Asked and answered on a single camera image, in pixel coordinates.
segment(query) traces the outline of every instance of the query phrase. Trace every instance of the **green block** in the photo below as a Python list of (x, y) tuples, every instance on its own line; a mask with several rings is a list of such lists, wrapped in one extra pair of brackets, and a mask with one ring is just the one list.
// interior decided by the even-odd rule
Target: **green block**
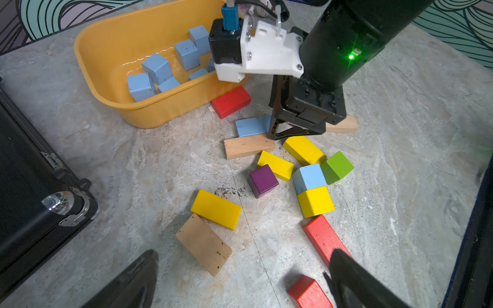
[(320, 167), (327, 185), (337, 182), (354, 169), (354, 166), (341, 151), (323, 162)]

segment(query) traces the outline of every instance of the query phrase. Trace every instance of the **red block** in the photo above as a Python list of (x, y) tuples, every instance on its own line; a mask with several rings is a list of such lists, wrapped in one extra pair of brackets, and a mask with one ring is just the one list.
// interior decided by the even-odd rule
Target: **red block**
[(296, 308), (332, 308), (315, 279), (303, 275), (287, 292)]
[(231, 113), (240, 110), (250, 103), (251, 97), (242, 86), (221, 95), (212, 101), (217, 115), (224, 119)]
[(327, 267), (329, 267), (330, 256), (336, 248), (352, 257), (323, 215), (306, 224), (303, 227), (303, 231), (305, 231)]

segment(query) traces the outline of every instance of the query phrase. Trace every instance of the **toy block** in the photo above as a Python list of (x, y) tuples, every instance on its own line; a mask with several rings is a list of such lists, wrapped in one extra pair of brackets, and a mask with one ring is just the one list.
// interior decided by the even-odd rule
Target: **toy block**
[(190, 211), (234, 230), (240, 218), (242, 207), (201, 189)]
[(233, 253), (197, 214), (192, 214), (178, 231), (176, 238), (212, 276), (217, 275)]
[(327, 156), (305, 136), (289, 137), (282, 145), (304, 166), (321, 164)]
[(257, 199), (279, 185), (279, 182), (269, 165), (265, 165), (250, 173), (246, 181), (250, 185), (250, 188)]
[(271, 118), (272, 116), (265, 115), (263, 117), (236, 121), (235, 123), (238, 137), (247, 137), (268, 133), (270, 130)]
[(128, 90), (136, 102), (147, 100), (156, 95), (156, 86), (148, 73), (127, 77)]
[(303, 226), (303, 231), (327, 267), (334, 249), (340, 249), (352, 257), (323, 215)]
[(306, 190), (298, 195), (303, 217), (309, 218), (335, 210), (326, 186)]
[(296, 308), (333, 308), (318, 282), (303, 275), (287, 292)]
[(157, 85), (173, 77), (170, 63), (158, 54), (153, 54), (142, 62), (142, 68), (149, 74), (152, 82)]
[(191, 40), (175, 44), (176, 57), (184, 70), (196, 68), (200, 65), (199, 50)]
[(209, 64), (207, 64), (207, 71), (210, 73), (212, 71), (215, 71), (215, 66), (214, 66), (214, 59), (211, 59), (209, 61)]
[(293, 173), (294, 168), (294, 164), (266, 151), (262, 151), (262, 154), (260, 154), (257, 165), (259, 165), (259, 167), (269, 165), (276, 177), (285, 182), (288, 182), (289, 179), (291, 179), (291, 174)]
[(209, 72), (205, 68), (201, 68), (200, 70), (196, 71), (193, 74), (190, 74), (188, 77), (190, 80), (194, 80), (196, 78), (199, 78), (200, 76), (207, 75)]
[(212, 107), (219, 118), (224, 119), (250, 103), (251, 97), (242, 86), (221, 95), (212, 101)]
[(296, 195), (304, 191), (327, 185), (319, 164), (301, 167), (293, 173)]
[(262, 151), (270, 152), (275, 148), (276, 144), (274, 140), (267, 138), (266, 134), (233, 138), (224, 141), (227, 160), (256, 155), (262, 153)]
[(199, 56), (211, 52), (209, 45), (209, 31), (204, 26), (198, 26), (188, 30), (188, 38), (197, 46)]
[(160, 84), (157, 88), (159, 89), (159, 91), (161, 91), (161, 93), (163, 93), (173, 88), (176, 88), (179, 85), (180, 83), (178, 82), (178, 80), (174, 77), (171, 77), (170, 79)]
[(327, 159), (320, 167), (327, 185), (337, 182), (354, 169), (354, 166), (341, 151)]
[(344, 120), (332, 125), (329, 123), (325, 124), (326, 133), (354, 133), (359, 128), (358, 120), (353, 115), (348, 115)]

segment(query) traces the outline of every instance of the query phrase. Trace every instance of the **black case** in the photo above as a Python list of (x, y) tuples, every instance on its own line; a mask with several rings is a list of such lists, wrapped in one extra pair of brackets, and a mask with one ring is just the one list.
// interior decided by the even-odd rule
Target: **black case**
[[(95, 218), (90, 186), (0, 88), (0, 303)], [(41, 202), (60, 191), (74, 197), (65, 215)]]

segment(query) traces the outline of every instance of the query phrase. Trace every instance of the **yellow block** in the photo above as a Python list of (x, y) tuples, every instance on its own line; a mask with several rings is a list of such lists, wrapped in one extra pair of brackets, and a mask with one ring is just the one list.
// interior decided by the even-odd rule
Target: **yellow block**
[(309, 189), (298, 195), (303, 217), (313, 217), (335, 210), (326, 186)]
[(327, 159), (305, 136), (289, 137), (282, 146), (304, 166), (320, 165)]
[(294, 168), (294, 164), (266, 151), (262, 151), (262, 154), (260, 154), (257, 165), (259, 167), (269, 165), (274, 175), (286, 182), (291, 179)]
[(192, 213), (234, 230), (242, 207), (201, 189), (190, 210)]

